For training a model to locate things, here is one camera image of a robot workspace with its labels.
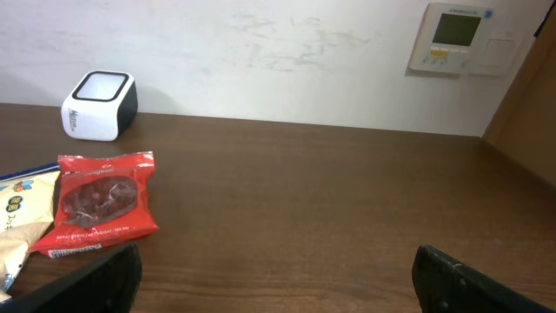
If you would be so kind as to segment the red snack bag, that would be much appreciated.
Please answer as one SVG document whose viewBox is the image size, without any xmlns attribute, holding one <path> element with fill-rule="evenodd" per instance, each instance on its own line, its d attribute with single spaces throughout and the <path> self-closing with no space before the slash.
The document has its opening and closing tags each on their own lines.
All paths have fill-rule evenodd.
<svg viewBox="0 0 556 313">
<path fill-rule="evenodd" d="M 125 243 L 159 230 L 149 209 L 154 153 L 110 158 L 60 156 L 60 192 L 53 229 L 31 252 L 50 258 Z"/>
</svg>

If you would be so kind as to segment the yellow wet wipes bag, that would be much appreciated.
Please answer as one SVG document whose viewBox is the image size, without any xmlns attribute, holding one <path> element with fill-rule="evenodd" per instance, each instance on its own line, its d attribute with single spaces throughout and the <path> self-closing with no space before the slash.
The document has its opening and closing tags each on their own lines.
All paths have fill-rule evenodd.
<svg viewBox="0 0 556 313">
<path fill-rule="evenodd" d="M 1 301 L 23 268 L 32 246 L 54 221 L 57 163 L 1 177 Z"/>
</svg>

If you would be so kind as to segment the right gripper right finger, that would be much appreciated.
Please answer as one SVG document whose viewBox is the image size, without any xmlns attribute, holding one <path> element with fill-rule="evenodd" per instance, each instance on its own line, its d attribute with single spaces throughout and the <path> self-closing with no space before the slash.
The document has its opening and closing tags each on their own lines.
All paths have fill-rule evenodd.
<svg viewBox="0 0 556 313">
<path fill-rule="evenodd" d="M 431 245 L 417 249 L 412 281 L 424 312 L 555 313 Z"/>
</svg>

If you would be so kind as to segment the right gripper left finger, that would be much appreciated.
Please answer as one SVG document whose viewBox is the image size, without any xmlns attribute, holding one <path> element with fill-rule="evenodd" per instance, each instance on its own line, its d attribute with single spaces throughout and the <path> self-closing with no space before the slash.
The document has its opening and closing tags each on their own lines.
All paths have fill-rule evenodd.
<svg viewBox="0 0 556 313">
<path fill-rule="evenodd" d="M 1 313 L 127 313 L 142 281 L 142 260 L 134 243 L 9 300 Z"/>
</svg>

